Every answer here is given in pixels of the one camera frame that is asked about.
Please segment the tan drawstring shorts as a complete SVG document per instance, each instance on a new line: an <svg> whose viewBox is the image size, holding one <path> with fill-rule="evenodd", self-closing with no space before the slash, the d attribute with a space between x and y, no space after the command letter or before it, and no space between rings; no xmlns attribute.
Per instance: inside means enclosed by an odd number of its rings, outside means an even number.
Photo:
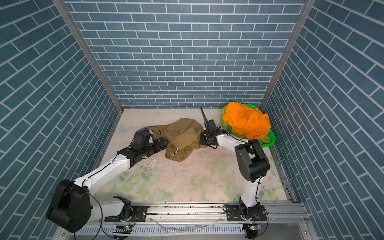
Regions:
<svg viewBox="0 0 384 240"><path fill-rule="evenodd" d="M154 138L166 139L166 159L182 162L188 158L193 150L200 149L200 135L204 131L203 126L196 120L181 118L169 125L148 126L154 132Z"/></svg>

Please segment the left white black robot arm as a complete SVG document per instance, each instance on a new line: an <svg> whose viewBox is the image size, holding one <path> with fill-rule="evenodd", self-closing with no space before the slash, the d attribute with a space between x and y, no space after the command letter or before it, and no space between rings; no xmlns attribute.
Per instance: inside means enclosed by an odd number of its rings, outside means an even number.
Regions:
<svg viewBox="0 0 384 240"><path fill-rule="evenodd" d="M107 163L75 180L59 182L46 218L70 233L79 231L89 221L103 221L107 217L119 222L131 221L134 213L130 200L114 196L113 201L101 203L95 193L142 159L165 150L168 144L163 137L155 139L149 129L137 131L129 146L119 150Z"/></svg>

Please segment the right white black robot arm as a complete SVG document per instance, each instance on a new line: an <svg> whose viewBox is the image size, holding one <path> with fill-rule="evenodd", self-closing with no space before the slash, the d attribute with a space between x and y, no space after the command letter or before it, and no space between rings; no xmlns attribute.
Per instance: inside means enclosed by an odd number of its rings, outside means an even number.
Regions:
<svg viewBox="0 0 384 240"><path fill-rule="evenodd" d="M245 179L240 206L245 210L254 208L263 178L270 170L268 157L258 140L243 140L221 129L214 120L204 120L205 130L200 135L200 145L216 149L218 146L236 154L238 167Z"/></svg>

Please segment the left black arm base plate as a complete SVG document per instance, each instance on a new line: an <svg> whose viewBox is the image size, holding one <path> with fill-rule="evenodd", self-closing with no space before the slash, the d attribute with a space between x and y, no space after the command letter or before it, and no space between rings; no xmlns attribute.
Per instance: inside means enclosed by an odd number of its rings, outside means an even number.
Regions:
<svg viewBox="0 0 384 240"><path fill-rule="evenodd" d="M123 208L122 212L117 216L105 217L106 223L128 223L128 222L145 222L148 212L148 206L131 206Z"/></svg>

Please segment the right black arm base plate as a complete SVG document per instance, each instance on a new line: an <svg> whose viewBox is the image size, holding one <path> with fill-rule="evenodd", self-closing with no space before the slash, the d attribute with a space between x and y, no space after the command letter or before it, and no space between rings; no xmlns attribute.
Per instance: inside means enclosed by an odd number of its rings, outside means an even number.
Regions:
<svg viewBox="0 0 384 240"><path fill-rule="evenodd" d="M243 204L239 205L223 205L223 211L226 214L227 221L266 221L268 219L267 212L263 205L256 204L247 208Z"/></svg>

